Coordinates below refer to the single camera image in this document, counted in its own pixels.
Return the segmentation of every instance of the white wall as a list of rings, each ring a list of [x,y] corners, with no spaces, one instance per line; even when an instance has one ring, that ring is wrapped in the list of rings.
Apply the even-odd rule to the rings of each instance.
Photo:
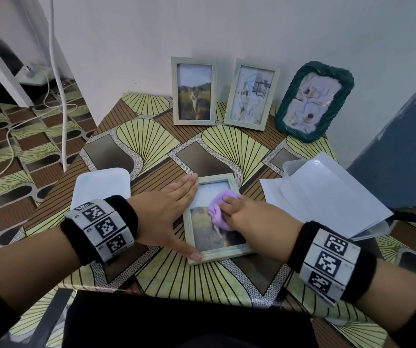
[[[44,11],[48,0],[39,0]],[[349,69],[355,88],[327,131],[346,167],[416,91],[416,0],[54,0],[56,37],[98,123],[121,93],[171,94],[171,56],[281,66],[279,101],[304,63]]]
[[[22,3],[31,15],[43,48],[37,43]],[[37,0],[0,0],[0,39],[10,47],[23,64],[50,66],[48,23]],[[61,74],[72,78],[71,70],[58,46],[56,55]]]

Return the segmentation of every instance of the patterned tablecloth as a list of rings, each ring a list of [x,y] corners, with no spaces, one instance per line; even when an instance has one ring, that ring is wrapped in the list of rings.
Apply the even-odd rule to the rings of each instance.
[[[59,224],[70,208],[75,180],[85,172],[122,167],[130,173],[133,195],[159,190],[185,173],[233,173],[240,193],[264,200],[259,180],[280,178],[285,161],[311,158],[321,151],[335,158],[324,137],[304,144],[278,132],[274,108],[264,132],[224,125],[225,109],[226,103],[217,103],[215,126],[174,126],[170,97],[123,95],[14,240]],[[398,228],[397,237],[393,231],[366,246],[391,262],[399,249],[416,252],[411,237],[416,227],[403,223]],[[174,223],[174,232],[184,239],[182,218]],[[353,305],[340,302],[329,308],[286,264],[255,254],[189,267],[174,251],[137,244],[116,262],[84,266],[59,286],[308,312],[334,323],[313,320],[316,334],[330,337],[332,346],[348,346],[349,341],[377,347],[387,336]]]

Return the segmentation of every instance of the wristband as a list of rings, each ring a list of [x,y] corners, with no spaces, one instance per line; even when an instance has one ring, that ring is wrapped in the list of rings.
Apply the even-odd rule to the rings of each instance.
[[[290,254],[289,266],[328,304],[351,304],[371,285],[376,257],[318,222],[303,225]]]
[[[138,219],[125,198],[94,199],[69,211],[60,224],[82,265],[105,263],[134,244]]]

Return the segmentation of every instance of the purple cloth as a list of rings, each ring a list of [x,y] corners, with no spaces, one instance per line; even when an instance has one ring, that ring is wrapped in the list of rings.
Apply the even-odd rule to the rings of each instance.
[[[215,226],[222,228],[226,231],[233,231],[233,229],[230,228],[229,225],[222,218],[221,208],[218,205],[218,202],[220,201],[226,203],[222,200],[224,197],[238,198],[239,195],[229,189],[223,190],[212,200],[211,204],[208,207],[208,213],[211,216],[211,221]]]

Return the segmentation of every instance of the hand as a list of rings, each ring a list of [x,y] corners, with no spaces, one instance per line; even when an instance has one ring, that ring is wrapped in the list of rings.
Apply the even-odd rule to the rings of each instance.
[[[173,232],[173,222],[195,198],[197,178],[197,174],[186,175],[158,192],[143,192],[127,199],[139,219],[136,241],[146,246],[169,247],[192,260],[201,260],[200,252]]]
[[[218,203],[227,224],[245,237],[250,248],[260,255],[287,262],[303,226],[284,210],[245,195],[224,197]]]

